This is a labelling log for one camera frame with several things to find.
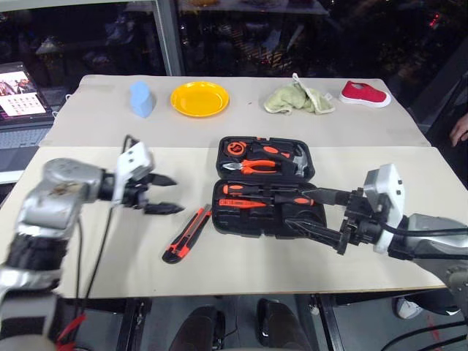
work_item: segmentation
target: laptop screen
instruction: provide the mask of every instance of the laptop screen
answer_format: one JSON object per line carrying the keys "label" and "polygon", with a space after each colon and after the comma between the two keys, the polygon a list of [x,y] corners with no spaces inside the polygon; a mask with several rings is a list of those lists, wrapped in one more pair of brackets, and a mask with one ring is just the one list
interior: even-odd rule
{"label": "laptop screen", "polygon": [[50,119],[51,110],[24,65],[0,65],[0,126]]}

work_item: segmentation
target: open toolbox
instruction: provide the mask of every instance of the open toolbox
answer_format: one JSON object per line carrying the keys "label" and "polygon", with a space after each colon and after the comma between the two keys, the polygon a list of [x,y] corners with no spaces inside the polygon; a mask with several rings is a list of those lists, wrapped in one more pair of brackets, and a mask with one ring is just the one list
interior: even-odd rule
{"label": "open toolbox", "polygon": [[322,204],[307,197],[314,165],[299,140],[224,137],[219,142],[212,219],[221,233],[303,238],[291,219],[326,227]]}

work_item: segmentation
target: person's hand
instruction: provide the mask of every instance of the person's hand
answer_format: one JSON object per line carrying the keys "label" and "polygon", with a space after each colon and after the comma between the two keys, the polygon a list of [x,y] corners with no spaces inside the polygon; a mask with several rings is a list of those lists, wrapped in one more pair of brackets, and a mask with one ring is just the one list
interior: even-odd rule
{"label": "person's hand", "polygon": [[468,113],[465,113],[455,124],[450,132],[452,146],[456,146],[458,142],[468,140]]}

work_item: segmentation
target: orange box cutter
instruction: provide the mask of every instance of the orange box cutter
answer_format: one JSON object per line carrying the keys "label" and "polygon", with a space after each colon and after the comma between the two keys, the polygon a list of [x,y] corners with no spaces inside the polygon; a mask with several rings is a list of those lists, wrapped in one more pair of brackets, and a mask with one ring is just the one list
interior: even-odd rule
{"label": "orange box cutter", "polygon": [[190,249],[197,242],[203,227],[211,216],[211,206],[206,205],[201,208],[190,219],[190,222],[184,228],[181,234],[169,245],[165,253],[162,255],[162,260],[166,263],[180,262]]}

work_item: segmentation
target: laptop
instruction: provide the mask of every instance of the laptop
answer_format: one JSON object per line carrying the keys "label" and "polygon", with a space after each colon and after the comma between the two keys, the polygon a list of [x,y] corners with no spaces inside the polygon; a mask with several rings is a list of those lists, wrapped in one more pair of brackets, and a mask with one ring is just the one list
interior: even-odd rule
{"label": "laptop", "polygon": [[24,64],[0,64],[0,172],[26,169],[53,120]]}

